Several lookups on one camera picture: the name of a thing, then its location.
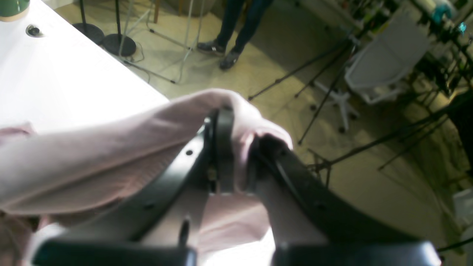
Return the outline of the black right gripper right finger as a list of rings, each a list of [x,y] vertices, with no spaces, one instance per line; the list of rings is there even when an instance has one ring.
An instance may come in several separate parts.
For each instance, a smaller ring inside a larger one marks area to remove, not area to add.
[[[364,214],[316,180],[274,137],[257,138],[249,190],[265,206],[276,249],[272,266],[440,266],[426,240]]]

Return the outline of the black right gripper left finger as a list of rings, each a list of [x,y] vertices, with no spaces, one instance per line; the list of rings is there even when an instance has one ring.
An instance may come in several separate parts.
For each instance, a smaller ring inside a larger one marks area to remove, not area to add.
[[[213,110],[152,182],[111,210],[46,240],[34,266],[194,266],[211,195],[234,192],[234,113]]]

